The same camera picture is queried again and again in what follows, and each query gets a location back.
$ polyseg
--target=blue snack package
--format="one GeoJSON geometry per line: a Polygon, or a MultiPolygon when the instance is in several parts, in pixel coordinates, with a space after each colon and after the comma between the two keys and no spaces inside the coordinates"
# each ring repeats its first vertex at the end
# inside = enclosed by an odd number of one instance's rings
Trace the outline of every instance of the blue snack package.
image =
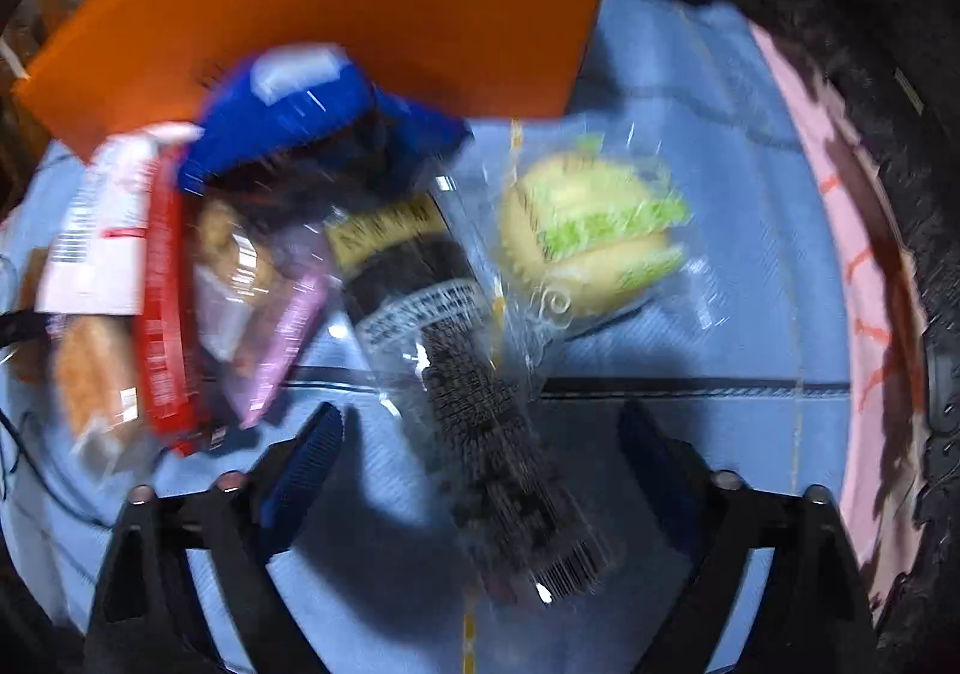
{"type": "Polygon", "coordinates": [[[427,157],[452,154],[469,136],[462,119],[381,91],[342,49],[317,43],[275,48],[241,65],[200,124],[203,137],[179,170],[179,188],[196,194],[239,165],[302,147],[301,169],[356,165],[369,187],[395,193],[427,157]],[[329,145],[314,151],[318,143],[329,145]]]}

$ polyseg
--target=orange divider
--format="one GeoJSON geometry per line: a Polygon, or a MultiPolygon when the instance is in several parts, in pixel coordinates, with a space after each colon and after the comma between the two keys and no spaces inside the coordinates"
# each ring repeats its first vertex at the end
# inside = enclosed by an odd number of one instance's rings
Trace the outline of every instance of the orange divider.
{"type": "Polygon", "coordinates": [[[263,49],[339,43],[384,86],[467,116],[563,113],[600,0],[89,0],[16,86],[82,158],[108,134],[195,119],[263,49]]]}

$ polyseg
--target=pink fabric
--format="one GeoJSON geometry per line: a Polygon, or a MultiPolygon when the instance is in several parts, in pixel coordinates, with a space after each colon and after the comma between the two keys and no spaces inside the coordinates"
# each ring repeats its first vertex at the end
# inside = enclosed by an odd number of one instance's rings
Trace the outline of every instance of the pink fabric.
{"type": "Polygon", "coordinates": [[[912,262],[877,194],[875,167],[822,81],[810,86],[758,27],[754,36],[789,106],[820,187],[843,276],[851,353],[851,424],[840,511],[880,611],[913,567],[912,524],[925,442],[912,262]]]}

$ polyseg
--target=metal screw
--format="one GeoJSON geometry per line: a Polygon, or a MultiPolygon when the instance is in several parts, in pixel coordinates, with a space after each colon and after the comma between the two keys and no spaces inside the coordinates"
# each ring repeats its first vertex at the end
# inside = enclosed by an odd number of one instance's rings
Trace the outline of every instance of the metal screw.
{"type": "Polygon", "coordinates": [[[743,480],[736,471],[717,471],[713,475],[713,484],[721,490],[739,490],[743,487],[743,480]]]}
{"type": "Polygon", "coordinates": [[[150,485],[137,485],[130,494],[127,495],[131,503],[139,506],[141,503],[152,501],[155,498],[154,489],[150,485]]]}
{"type": "Polygon", "coordinates": [[[223,492],[242,490],[247,484],[247,475],[243,471],[227,471],[217,478],[217,487],[223,492]]]}
{"type": "Polygon", "coordinates": [[[833,503],[833,495],[823,485],[810,485],[803,494],[810,503],[827,506],[833,503]]]}

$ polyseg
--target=plastic packaged snack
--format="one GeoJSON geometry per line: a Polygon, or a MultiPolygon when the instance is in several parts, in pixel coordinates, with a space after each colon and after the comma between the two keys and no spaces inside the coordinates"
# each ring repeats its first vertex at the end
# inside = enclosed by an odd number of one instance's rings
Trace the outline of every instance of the plastic packaged snack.
{"type": "Polygon", "coordinates": [[[272,49],[224,80],[203,117],[203,137],[179,173],[186,192],[229,171],[247,176],[280,155],[288,177],[275,186],[310,194],[328,174],[351,174],[378,194],[405,189],[427,155],[441,157],[469,136],[462,119],[375,86],[338,46],[272,49]],[[312,147],[322,142],[322,157],[312,147]],[[253,171],[242,166],[253,163],[253,171]]]}
{"type": "Polygon", "coordinates": [[[196,140],[195,125],[154,125],[97,149],[64,215],[37,293],[50,314],[133,316],[142,307],[143,245],[160,151],[196,140]]]}
{"type": "Polygon", "coordinates": [[[176,188],[184,150],[160,153],[149,190],[143,308],[133,319],[143,408],[155,435],[189,455],[210,444],[217,423],[200,397],[193,297],[192,227],[197,206],[176,188]]]}
{"type": "Polygon", "coordinates": [[[249,428],[275,399],[326,305],[328,262],[323,235],[296,211],[277,211],[274,223],[255,230],[224,198],[205,199],[200,210],[196,308],[200,343],[218,361],[224,395],[249,428]]]}
{"type": "Polygon", "coordinates": [[[655,297],[681,302],[694,329],[716,322],[693,213],[664,160],[602,131],[565,126],[525,140],[515,124],[507,171],[488,179],[488,199],[496,211],[476,223],[499,264],[531,395],[550,348],[655,297]]]}
{"type": "Polygon", "coordinates": [[[381,402],[435,477],[486,589],[542,603],[593,589],[608,548],[494,372],[491,307],[433,198],[341,214],[326,235],[381,402]]]}
{"type": "Polygon", "coordinates": [[[179,168],[198,204],[200,343],[224,394],[254,425],[328,296],[323,224],[343,182],[386,196],[466,136],[462,120],[373,86],[342,50],[266,52],[220,87],[179,168]]]}
{"type": "Polygon", "coordinates": [[[152,451],[141,416],[128,320],[68,319],[56,343],[53,380],[75,452],[100,476],[140,468],[152,451]]]}

